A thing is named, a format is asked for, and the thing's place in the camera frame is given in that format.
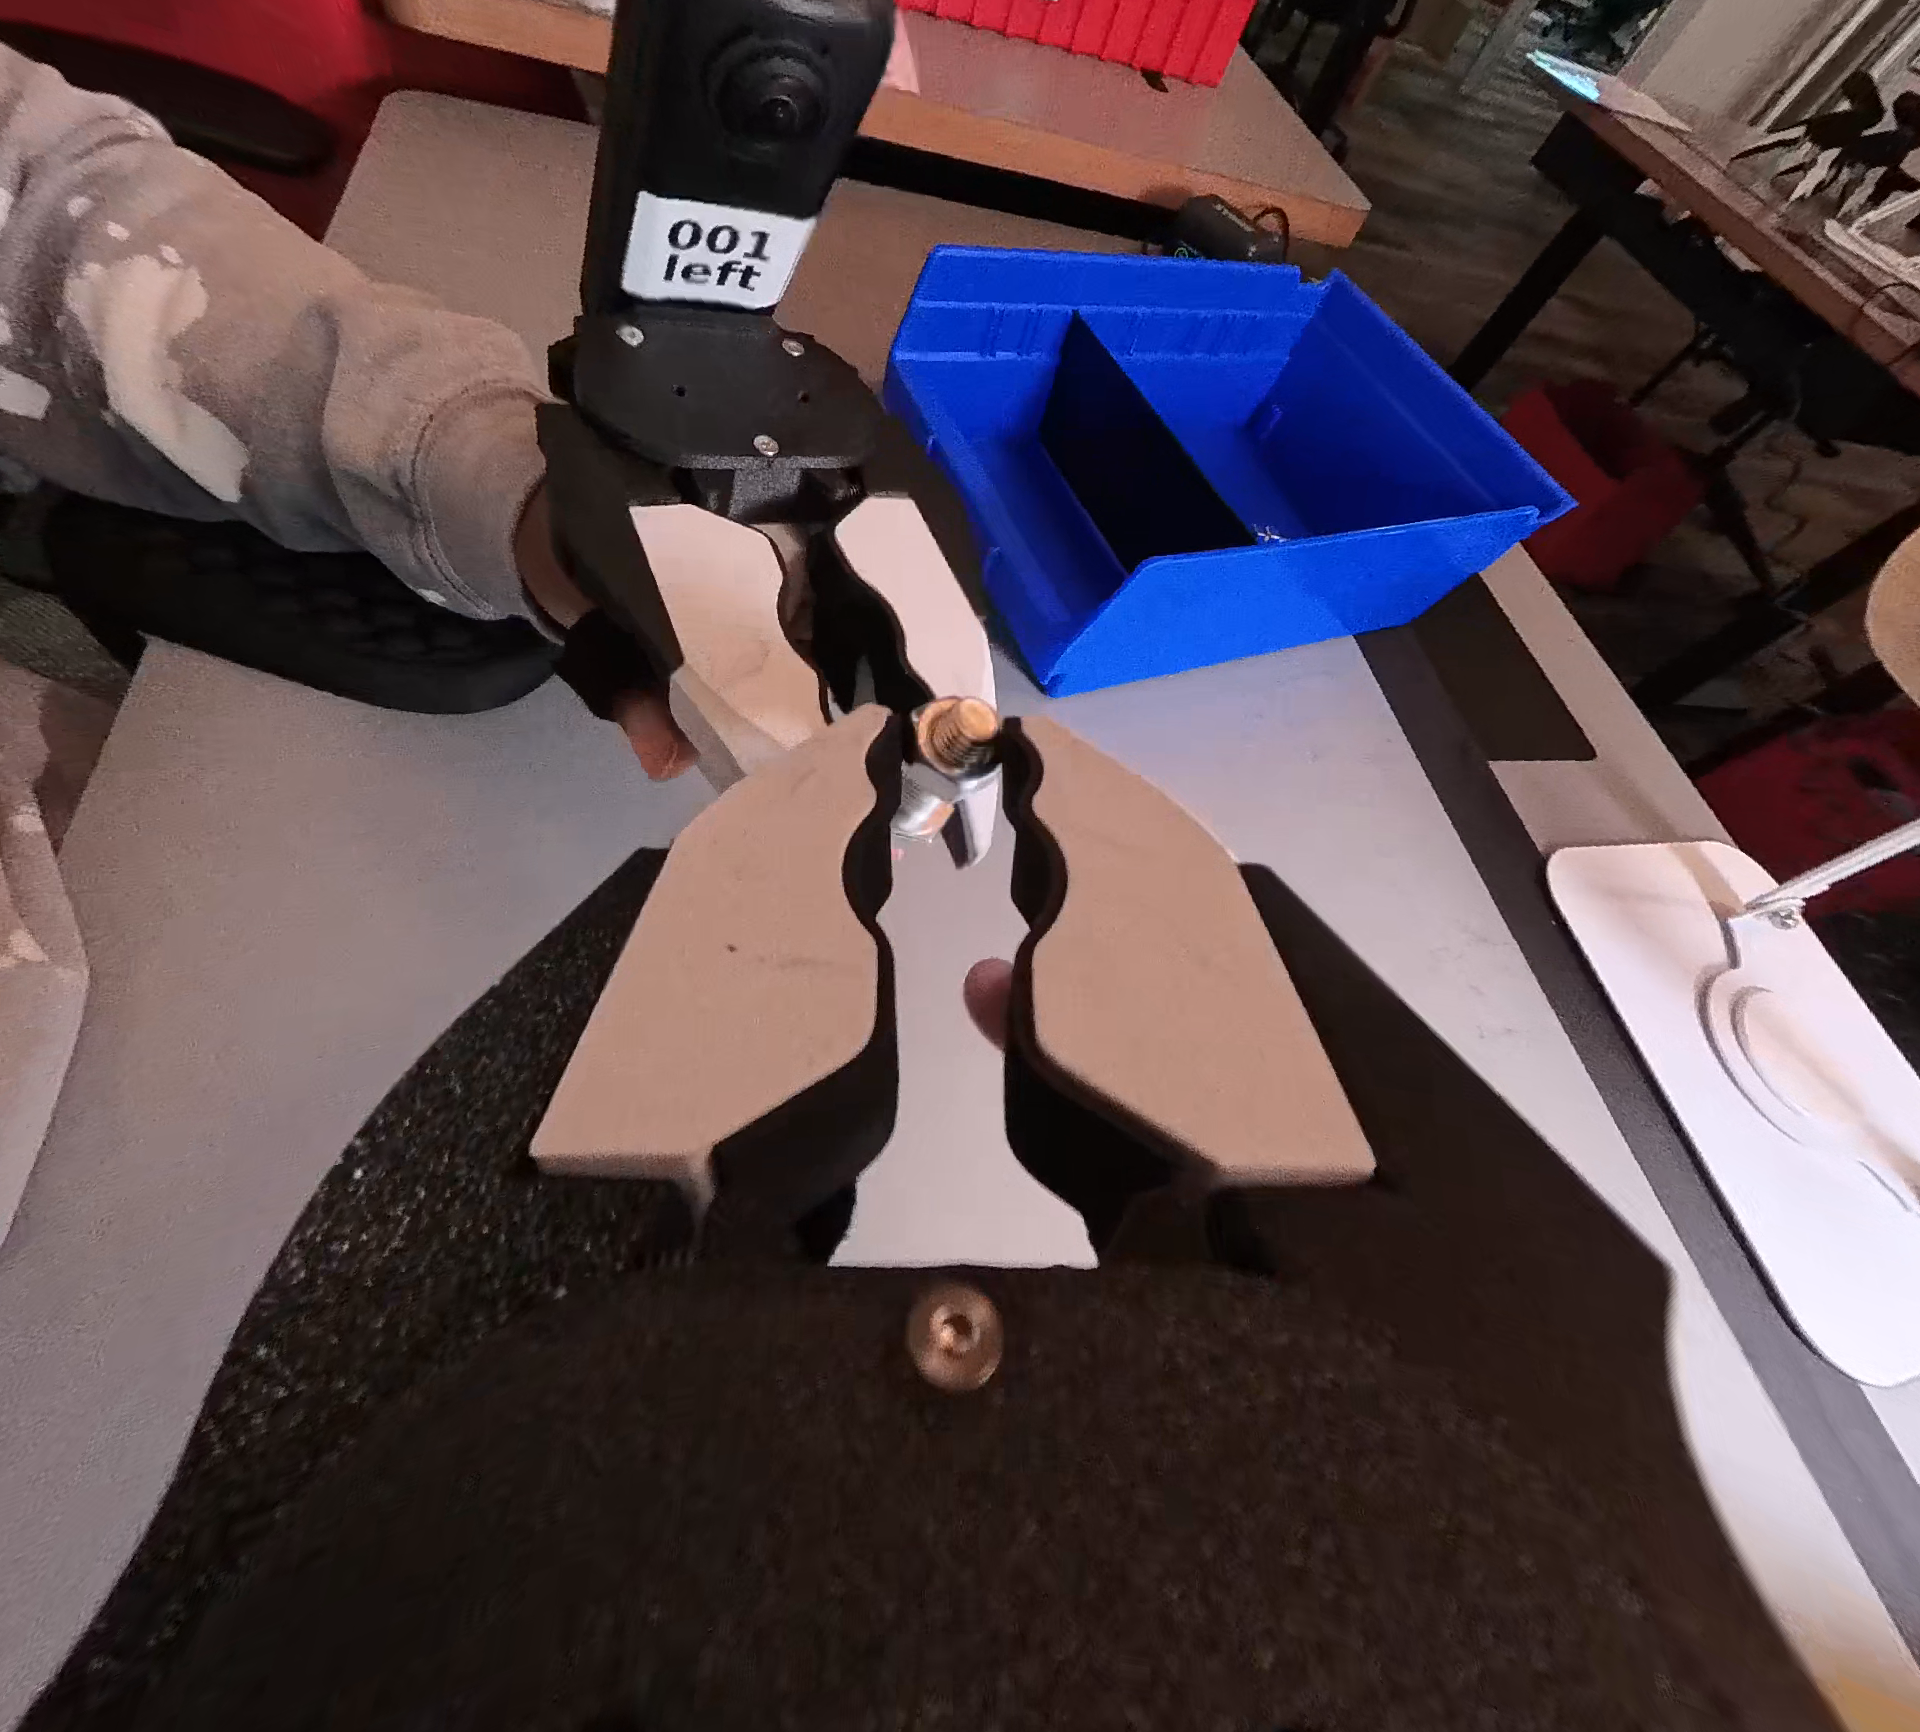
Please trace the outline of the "person's left forearm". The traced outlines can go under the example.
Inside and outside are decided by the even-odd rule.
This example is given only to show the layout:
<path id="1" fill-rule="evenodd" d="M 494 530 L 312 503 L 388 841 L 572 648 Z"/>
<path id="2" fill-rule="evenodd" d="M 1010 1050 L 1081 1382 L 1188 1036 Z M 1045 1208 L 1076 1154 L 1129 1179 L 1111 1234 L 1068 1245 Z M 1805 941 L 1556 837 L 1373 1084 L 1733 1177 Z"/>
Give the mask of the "person's left forearm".
<path id="1" fill-rule="evenodd" d="M 516 551 L 543 400 L 508 328 L 369 277 L 4 47 L 4 490 L 364 551 L 430 605 L 555 631 Z"/>

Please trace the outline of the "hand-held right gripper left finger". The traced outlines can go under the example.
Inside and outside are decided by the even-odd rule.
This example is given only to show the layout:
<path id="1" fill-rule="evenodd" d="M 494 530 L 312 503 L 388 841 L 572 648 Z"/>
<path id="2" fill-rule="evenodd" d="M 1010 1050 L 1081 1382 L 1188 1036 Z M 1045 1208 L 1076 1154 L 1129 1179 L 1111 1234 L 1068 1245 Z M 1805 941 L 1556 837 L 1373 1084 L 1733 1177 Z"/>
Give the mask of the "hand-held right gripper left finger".
<path id="1" fill-rule="evenodd" d="M 863 705 L 677 835 L 533 1133 L 543 1173 L 762 1234 L 852 1193 L 901 1107 L 901 774 L 901 718 Z"/>

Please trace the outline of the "black power adapter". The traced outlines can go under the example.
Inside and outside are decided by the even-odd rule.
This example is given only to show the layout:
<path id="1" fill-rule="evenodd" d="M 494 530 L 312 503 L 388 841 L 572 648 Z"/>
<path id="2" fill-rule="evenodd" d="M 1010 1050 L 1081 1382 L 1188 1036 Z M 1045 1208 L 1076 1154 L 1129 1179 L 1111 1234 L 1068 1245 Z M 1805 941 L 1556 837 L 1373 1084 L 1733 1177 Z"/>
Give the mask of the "black power adapter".
<path id="1" fill-rule="evenodd" d="M 1197 193 L 1171 215 L 1164 252 L 1228 263 L 1286 266 L 1291 219 L 1280 205 L 1249 211 L 1219 193 Z"/>

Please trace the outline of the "person's left hand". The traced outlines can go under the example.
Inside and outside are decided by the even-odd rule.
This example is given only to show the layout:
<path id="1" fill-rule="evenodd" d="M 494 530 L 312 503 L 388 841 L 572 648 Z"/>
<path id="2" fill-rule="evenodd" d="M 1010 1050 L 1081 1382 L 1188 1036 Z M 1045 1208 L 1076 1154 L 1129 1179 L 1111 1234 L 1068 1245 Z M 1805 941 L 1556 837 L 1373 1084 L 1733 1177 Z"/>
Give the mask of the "person's left hand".
<path id="1" fill-rule="evenodd" d="M 599 608 L 557 541 L 546 484 L 512 531 L 512 557 L 528 609 L 559 644 L 559 673 L 588 711 L 614 723 L 651 779 L 688 772 L 699 751 L 669 703 L 666 680 L 640 642 Z"/>

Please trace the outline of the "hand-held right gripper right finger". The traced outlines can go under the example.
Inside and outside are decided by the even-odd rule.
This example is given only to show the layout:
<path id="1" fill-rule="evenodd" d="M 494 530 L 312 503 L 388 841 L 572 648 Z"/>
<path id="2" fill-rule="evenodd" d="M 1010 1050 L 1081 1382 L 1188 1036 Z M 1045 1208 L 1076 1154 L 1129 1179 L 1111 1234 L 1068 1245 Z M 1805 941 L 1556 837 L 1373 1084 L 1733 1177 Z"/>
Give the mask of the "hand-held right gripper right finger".
<path id="1" fill-rule="evenodd" d="M 1010 719 L 1004 1128 L 1093 1239 L 1219 1193 L 1347 1189 L 1378 1156 L 1236 856 L 1053 718 Z"/>

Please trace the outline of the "black bin divider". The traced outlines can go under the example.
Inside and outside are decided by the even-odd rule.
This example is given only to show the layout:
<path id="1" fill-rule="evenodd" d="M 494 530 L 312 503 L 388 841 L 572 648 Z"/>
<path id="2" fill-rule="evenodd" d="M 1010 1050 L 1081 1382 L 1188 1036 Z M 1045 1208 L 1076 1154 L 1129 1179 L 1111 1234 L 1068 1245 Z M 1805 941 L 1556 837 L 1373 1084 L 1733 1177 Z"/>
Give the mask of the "black bin divider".
<path id="1" fill-rule="evenodd" d="M 1038 442 L 1124 576 L 1159 559 L 1256 545 L 1256 534 L 1081 310 L 1062 336 Z"/>

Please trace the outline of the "instruction sheet on stand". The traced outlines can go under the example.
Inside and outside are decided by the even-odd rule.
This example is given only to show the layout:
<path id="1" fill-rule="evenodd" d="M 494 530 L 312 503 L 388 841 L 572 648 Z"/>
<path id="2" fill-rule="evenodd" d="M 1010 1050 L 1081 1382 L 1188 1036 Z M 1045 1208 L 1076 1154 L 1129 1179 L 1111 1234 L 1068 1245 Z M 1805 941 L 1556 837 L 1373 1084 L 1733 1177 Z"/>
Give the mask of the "instruction sheet on stand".
<path id="1" fill-rule="evenodd" d="M 1917 1067 L 1811 927 L 1917 820 L 1789 879 L 1713 840 L 1572 846 L 1549 894 L 1802 1339 L 1919 1374 Z"/>

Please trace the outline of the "blue plastic bin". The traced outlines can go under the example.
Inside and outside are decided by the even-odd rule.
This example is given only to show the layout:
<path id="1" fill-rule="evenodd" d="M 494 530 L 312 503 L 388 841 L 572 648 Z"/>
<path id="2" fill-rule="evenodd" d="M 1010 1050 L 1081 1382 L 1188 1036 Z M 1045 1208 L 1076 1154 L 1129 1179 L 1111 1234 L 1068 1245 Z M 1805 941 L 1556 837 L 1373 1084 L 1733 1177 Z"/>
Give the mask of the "blue plastic bin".
<path id="1" fill-rule="evenodd" d="M 1236 516 L 1291 543 L 1122 574 L 1041 442 L 1075 311 Z M 883 398 L 1054 697 L 1403 626 L 1574 503 L 1358 286 L 1291 263 L 939 245 Z"/>

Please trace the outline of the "spare black gripper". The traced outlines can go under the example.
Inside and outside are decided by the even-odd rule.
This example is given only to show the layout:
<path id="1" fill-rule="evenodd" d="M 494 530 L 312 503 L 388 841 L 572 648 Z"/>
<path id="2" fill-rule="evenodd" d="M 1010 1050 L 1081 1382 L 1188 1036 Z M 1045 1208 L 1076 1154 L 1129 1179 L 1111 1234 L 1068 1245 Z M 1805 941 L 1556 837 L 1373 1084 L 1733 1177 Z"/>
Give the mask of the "spare black gripper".
<path id="1" fill-rule="evenodd" d="M 1888 100 L 1858 69 L 1822 111 L 1742 144 L 1728 165 L 1783 205 L 1818 205 L 1844 227 L 1917 225 L 1919 89 Z"/>

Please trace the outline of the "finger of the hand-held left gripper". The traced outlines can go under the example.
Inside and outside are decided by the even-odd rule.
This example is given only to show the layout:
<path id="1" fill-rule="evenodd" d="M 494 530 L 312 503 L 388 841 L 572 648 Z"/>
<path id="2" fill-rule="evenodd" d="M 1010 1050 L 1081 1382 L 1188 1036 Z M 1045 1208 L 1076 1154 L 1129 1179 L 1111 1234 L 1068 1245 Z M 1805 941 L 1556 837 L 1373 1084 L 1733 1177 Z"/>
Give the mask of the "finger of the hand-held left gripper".
<path id="1" fill-rule="evenodd" d="M 637 503 L 640 551 L 679 648 L 669 710 L 715 795 L 844 715 L 806 649 L 812 595 L 795 523 Z"/>
<path id="2" fill-rule="evenodd" d="M 902 722 L 928 702 L 978 697 L 998 711 L 988 630 L 913 498 L 864 498 L 811 541 L 811 644 L 842 711 Z"/>

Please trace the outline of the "red floor bin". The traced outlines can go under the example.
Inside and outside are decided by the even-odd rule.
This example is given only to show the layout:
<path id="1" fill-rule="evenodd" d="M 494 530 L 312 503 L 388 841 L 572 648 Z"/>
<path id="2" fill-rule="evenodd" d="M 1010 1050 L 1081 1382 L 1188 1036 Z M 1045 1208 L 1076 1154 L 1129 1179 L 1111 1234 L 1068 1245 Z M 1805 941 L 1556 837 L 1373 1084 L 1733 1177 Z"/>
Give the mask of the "red floor bin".
<path id="1" fill-rule="evenodd" d="M 1919 817 L 1919 714 L 1818 718 L 1693 779 L 1733 846 L 1777 879 Z"/>
<path id="2" fill-rule="evenodd" d="M 1501 424 L 1572 496 L 1572 508 L 1524 543 L 1554 585 L 1617 592 L 1706 500 L 1682 447 L 1601 379 L 1533 386 Z"/>

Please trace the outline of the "steel hex bolt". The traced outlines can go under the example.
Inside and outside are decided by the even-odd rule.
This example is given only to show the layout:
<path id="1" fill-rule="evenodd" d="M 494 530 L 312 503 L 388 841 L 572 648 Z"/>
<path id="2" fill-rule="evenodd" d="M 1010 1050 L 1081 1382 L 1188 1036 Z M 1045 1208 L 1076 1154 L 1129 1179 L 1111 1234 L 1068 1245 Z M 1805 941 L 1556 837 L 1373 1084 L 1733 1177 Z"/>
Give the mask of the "steel hex bolt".
<path id="1" fill-rule="evenodd" d="M 902 782 L 954 795 L 954 817 L 939 840 L 956 867 L 981 864 L 992 848 L 1000 808 L 997 707 L 976 695 L 944 695 L 924 703 L 911 719 Z"/>

